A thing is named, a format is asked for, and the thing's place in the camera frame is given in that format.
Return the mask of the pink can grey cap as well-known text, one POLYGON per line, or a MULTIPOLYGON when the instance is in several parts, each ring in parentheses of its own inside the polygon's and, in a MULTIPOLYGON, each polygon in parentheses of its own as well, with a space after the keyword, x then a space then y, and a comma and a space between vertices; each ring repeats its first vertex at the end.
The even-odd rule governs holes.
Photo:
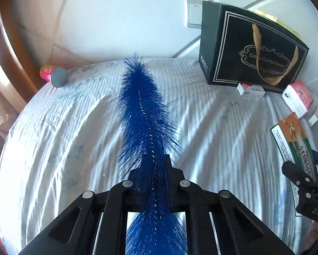
POLYGON ((61 88, 68 82, 66 69, 54 65, 43 65, 40 68, 40 77, 56 88, 61 88))

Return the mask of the white wall switch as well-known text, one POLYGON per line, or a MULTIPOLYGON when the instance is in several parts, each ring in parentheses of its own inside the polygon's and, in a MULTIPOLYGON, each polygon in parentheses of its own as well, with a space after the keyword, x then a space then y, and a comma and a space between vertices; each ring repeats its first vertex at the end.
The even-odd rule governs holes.
POLYGON ((187 0, 187 27, 201 29, 202 26, 202 0, 187 0))

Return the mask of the small white red box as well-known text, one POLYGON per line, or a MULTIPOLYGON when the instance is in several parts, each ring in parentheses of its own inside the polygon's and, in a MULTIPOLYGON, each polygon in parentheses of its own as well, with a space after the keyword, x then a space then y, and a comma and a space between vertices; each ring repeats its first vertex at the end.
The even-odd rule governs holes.
POLYGON ((266 93, 261 86, 247 83, 239 83, 236 89, 240 96, 247 97, 263 97, 266 93))

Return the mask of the small pink tissue pack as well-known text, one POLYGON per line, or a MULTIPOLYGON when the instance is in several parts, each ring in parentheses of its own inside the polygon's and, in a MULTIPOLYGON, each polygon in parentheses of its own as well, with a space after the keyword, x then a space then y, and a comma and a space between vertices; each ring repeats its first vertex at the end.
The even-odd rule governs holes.
POLYGON ((286 86, 282 93, 282 98, 299 119, 309 111, 314 102, 312 94, 301 81, 296 81, 286 86))

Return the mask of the black gift box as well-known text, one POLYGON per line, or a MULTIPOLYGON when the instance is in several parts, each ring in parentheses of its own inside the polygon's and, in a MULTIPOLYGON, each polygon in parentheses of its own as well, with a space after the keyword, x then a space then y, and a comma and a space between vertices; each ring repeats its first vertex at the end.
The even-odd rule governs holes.
POLYGON ((199 64, 209 85, 259 85, 281 93, 292 84, 308 46, 281 25, 239 7, 204 1, 199 64))

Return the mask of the blue bottle brush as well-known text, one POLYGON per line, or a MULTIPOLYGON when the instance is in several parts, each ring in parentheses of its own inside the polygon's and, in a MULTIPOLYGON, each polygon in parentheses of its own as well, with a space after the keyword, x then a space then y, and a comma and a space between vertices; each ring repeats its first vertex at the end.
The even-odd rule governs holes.
POLYGON ((135 171, 132 191, 140 211, 126 236, 127 254, 186 254, 180 218, 172 212, 165 157, 179 151, 164 98, 142 57, 124 59, 118 108, 124 143, 118 156, 123 175, 135 171))

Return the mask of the green orange medicine box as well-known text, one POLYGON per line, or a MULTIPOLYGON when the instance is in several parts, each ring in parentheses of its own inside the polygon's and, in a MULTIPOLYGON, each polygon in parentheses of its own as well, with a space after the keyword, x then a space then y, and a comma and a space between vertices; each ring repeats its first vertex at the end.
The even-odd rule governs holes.
POLYGON ((304 128, 293 112, 270 128, 282 159, 295 163, 314 181, 318 182, 318 170, 315 165, 312 148, 304 128))

